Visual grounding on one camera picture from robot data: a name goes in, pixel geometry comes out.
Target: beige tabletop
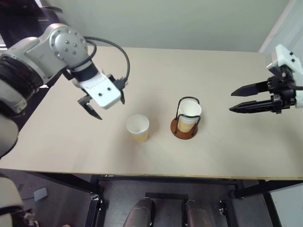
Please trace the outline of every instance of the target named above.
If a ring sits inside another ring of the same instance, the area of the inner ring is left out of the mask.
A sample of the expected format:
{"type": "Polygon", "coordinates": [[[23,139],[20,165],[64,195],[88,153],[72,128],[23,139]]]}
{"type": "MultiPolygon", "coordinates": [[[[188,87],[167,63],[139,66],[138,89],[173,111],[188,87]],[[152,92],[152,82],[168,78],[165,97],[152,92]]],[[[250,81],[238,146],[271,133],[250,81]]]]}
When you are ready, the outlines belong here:
{"type": "MultiPolygon", "coordinates": [[[[303,109],[282,114],[238,114],[229,107],[269,99],[263,93],[231,97],[235,89],[271,76],[265,57],[253,52],[125,48],[131,61],[125,105],[93,107],[102,121],[77,103],[84,93],[61,77],[21,130],[0,168],[37,172],[165,175],[222,178],[303,178],[303,109]],[[195,96],[202,120],[191,140],[170,131],[178,100],[195,96]],[[133,114],[150,120],[150,137],[137,143],[125,123],[133,114]]],[[[125,75],[121,53],[99,47],[99,69],[125,75]]]]}

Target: round wooden base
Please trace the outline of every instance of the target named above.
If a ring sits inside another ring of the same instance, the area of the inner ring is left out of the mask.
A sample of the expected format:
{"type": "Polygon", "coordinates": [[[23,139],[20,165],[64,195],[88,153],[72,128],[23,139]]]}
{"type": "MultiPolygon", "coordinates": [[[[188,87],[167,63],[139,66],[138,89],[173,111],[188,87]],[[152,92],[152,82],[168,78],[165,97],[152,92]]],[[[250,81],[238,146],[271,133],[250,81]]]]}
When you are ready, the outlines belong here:
{"type": "Polygon", "coordinates": [[[173,119],[171,121],[171,124],[170,124],[170,130],[171,130],[172,134],[174,134],[179,139],[189,140],[189,139],[193,138],[197,134],[198,127],[196,127],[196,125],[194,125],[193,128],[189,132],[181,132],[177,128],[177,132],[175,133],[177,123],[178,123],[178,121],[176,119],[173,119]]]}

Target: floor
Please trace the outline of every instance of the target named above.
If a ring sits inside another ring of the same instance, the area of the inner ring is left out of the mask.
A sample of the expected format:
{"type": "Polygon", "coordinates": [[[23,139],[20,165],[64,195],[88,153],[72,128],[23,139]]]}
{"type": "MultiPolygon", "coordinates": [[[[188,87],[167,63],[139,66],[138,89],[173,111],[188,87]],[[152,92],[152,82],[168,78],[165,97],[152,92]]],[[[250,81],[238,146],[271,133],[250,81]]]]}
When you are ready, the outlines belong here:
{"type": "MultiPolygon", "coordinates": [[[[81,192],[21,171],[3,170],[16,184],[25,209],[33,208],[40,227],[83,227],[88,211],[90,194],[81,192]],[[48,197],[34,202],[33,192],[46,187],[48,197]]],[[[90,180],[91,175],[77,175],[90,180]]],[[[104,227],[122,227],[136,202],[147,192],[187,195],[206,210],[211,227],[227,227],[226,218],[219,213],[219,200],[225,199],[232,189],[228,185],[198,183],[155,183],[142,181],[112,181],[102,183],[108,202],[104,227]]],[[[156,206],[154,227],[181,227],[182,200],[153,199],[156,206]]],[[[233,200],[239,227],[272,227],[262,196],[233,200]]]]}

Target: cable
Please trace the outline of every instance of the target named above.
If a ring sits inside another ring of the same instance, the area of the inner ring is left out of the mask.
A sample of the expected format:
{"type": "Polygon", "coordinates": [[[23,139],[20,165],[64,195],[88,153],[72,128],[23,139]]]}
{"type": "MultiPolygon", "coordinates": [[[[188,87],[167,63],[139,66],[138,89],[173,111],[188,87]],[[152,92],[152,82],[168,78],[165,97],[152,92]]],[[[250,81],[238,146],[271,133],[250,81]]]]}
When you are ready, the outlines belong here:
{"type": "Polygon", "coordinates": [[[83,61],[79,62],[78,64],[76,64],[76,65],[70,67],[70,69],[74,69],[74,68],[76,68],[76,67],[79,67],[79,66],[81,66],[81,65],[84,65],[85,63],[89,62],[89,61],[95,56],[95,54],[96,54],[96,52],[97,52],[97,45],[96,45],[93,41],[90,41],[90,40],[86,40],[86,42],[93,45],[93,47],[94,47],[93,52],[90,54],[89,57],[87,57],[87,58],[84,59],[83,61]]]}
{"type": "Polygon", "coordinates": [[[119,49],[119,51],[122,52],[122,54],[125,56],[126,59],[126,63],[127,63],[127,71],[126,71],[126,76],[125,76],[125,82],[128,80],[129,77],[129,71],[130,71],[130,63],[129,63],[129,58],[126,54],[126,52],[122,49],[122,47],[120,47],[119,45],[117,45],[116,43],[106,40],[106,39],[101,39],[101,38],[97,38],[97,37],[92,37],[92,36],[85,36],[84,37],[86,40],[95,40],[95,41],[100,41],[109,45],[114,46],[115,48],[119,49]]]}
{"type": "Polygon", "coordinates": [[[289,86],[289,88],[291,88],[293,90],[303,91],[302,86],[296,86],[291,80],[288,81],[287,85],[289,86]]]}

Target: paper cup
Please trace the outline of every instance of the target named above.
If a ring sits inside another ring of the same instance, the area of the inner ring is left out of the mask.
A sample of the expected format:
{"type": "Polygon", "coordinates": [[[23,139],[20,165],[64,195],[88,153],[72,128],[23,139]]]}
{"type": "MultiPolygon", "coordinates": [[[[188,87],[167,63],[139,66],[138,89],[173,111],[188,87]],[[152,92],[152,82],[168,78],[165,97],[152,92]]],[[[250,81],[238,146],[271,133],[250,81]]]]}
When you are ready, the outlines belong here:
{"type": "MultiPolygon", "coordinates": [[[[187,116],[200,116],[201,112],[202,112],[201,106],[197,102],[191,100],[181,101],[178,109],[178,114],[185,114],[187,116]]],[[[181,132],[189,132],[197,121],[198,121],[198,117],[189,118],[189,117],[180,116],[178,129],[181,132]]]]}
{"type": "Polygon", "coordinates": [[[137,142],[143,142],[147,140],[149,126],[150,122],[148,118],[141,114],[131,116],[126,122],[127,130],[130,132],[133,139],[137,142]]]}

